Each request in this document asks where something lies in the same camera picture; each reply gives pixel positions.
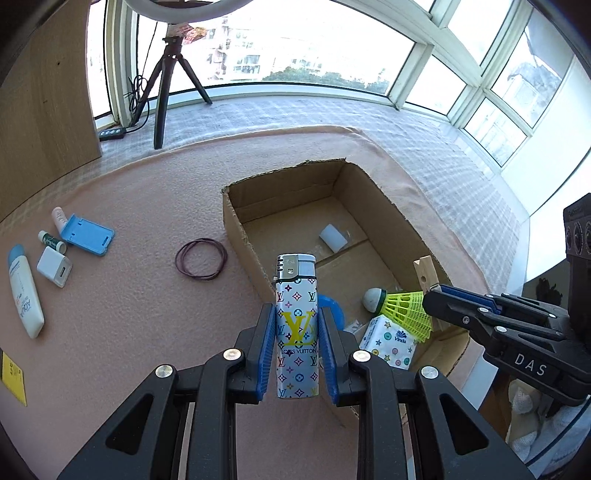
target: wall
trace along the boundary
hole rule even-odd
[[[591,145],[591,80],[577,59],[547,112],[501,173],[531,215],[565,181]]]
[[[100,157],[86,80],[90,0],[69,0],[35,31],[0,87],[0,221]]]

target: tripod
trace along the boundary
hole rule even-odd
[[[156,150],[162,148],[162,144],[164,142],[164,124],[166,123],[166,110],[168,108],[168,97],[170,95],[170,81],[173,76],[174,66],[177,62],[181,64],[181,67],[191,79],[203,100],[209,105],[212,104],[212,100],[209,98],[205,88],[203,88],[203,85],[201,85],[201,82],[197,78],[197,75],[195,75],[191,65],[189,65],[189,62],[183,57],[183,54],[181,53],[181,48],[183,48],[183,37],[167,36],[164,39],[164,42],[166,43],[166,47],[164,47],[164,54],[154,67],[154,71],[148,80],[146,89],[142,94],[142,98],[139,100],[138,107],[136,108],[134,117],[131,119],[131,123],[129,125],[132,127],[139,121],[139,117],[142,114],[146,103],[148,102],[150,91],[154,87],[158,75],[162,72],[162,76],[160,78],[160,91],[158,92],[158,101],[156,103],[156,120],[154,124],[154,148]]]

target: louis vuitton logo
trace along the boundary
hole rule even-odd
[[[304,345],[312,345],[312,341],[303,341],[303,339],[305,338],[304,335],[306,334],[306,330],[308,328],[308,324],[310,323],[310,319],[312,318],[312,312],[306,313],[307,315],[295,315],[295,320],[292,318],[291,312],[281,313],[281,316],[285,319],[287,326],[291,329],[291,338],[289,339],[289,342],[286,343],[286,345],[294,345],[298,348],[301,348]],[[306,323],[302,327],[301,323],[306,318],[306,316]]]

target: lighter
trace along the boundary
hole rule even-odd
[[[318,299],[313,255],[277,257],[277,396],[318,395]]]

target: window glass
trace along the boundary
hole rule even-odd
[[[105,49],[103,48],[106,3],[106,0],[99,0],[90,6],[86,31],[86,76],[94,117],[111,111],[105,75]]]
[[[473,136],[503,166],[517,147],[525,140],[525,134],[509,117],[490,100],[485,99],[466,125]]]
[[[503,24],[511,0],[462,0],[449,29],[481,63]]]
[[[552,24],[534,12],[492,91],[533,127],[554,97],[572,56]]]
[[[435,57],[429,58],[407,102],[447,115],[466,84]]]
[[[138,67],[149,77],[164,51],[166,25],[140,17]],[[254,0],[193,24],[207,34],[183,47],[203,85],[299,82],[387,94],[413,42],[392,28],[330,0]],[[176,66],[171,91],[192,89]],[[151,96],[158,93],[158,83]]]
[[[414,0],[414,2],[427,10],[427,12],[431,10],[431,7],[434,4],[434,0]]]

